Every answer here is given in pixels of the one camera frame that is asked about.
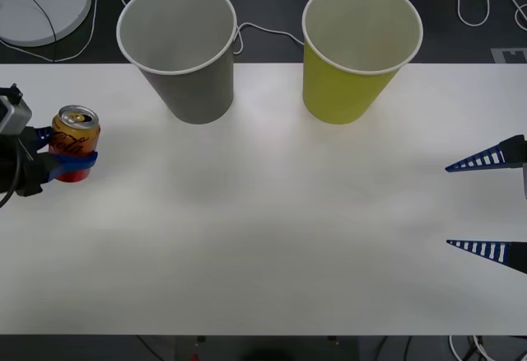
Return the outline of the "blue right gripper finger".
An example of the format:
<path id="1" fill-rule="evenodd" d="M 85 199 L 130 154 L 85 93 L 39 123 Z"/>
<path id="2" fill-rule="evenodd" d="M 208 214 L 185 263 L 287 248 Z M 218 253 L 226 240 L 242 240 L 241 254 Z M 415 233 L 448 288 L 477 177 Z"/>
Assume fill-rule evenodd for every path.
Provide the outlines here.
<path id="1" fill-rule="evenodd" d="M 526 163 L 526 139 L 517 134 L 445 168 L 446 172 L 521 168 Z"/>
<path id="2" fill-rule="evenodd" d="M 466 251 L 472 255 L 491 260 L 510 269 L 526 273 L 525 241 L 471 241 L 447 239 L 448 245 Z"/>

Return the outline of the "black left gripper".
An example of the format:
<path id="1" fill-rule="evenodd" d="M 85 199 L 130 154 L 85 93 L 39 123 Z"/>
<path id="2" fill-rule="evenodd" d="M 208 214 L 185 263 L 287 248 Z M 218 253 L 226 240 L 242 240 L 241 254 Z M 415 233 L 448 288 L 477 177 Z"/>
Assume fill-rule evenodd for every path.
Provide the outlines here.
<path id="1" fill-rule="evenodd" d="M 37 153 L 53 137 L 53 127 L 26 126 L 18 136 L 1 136 L 1 207 L 14 194 L 37 195 L 42 184 L 57 180 L 61 175 L 91 169 L 98 152 L 84 157 L 50 152 Z"/>

